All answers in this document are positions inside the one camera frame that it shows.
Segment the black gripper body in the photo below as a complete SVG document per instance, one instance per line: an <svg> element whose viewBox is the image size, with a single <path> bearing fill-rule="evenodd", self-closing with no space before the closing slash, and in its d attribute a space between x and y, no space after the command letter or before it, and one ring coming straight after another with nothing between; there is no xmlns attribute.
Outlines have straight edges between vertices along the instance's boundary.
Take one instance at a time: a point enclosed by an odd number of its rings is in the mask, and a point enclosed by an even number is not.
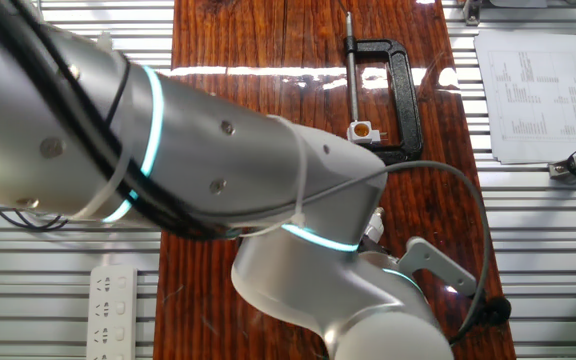
<svg viewBox="0 0 576 360"><path fill-rule="evenodd" d="M386 254L387 249L381 246L379 243L372 241L371 239L362 239L358 247L358 252L376 252Z"/></svg>

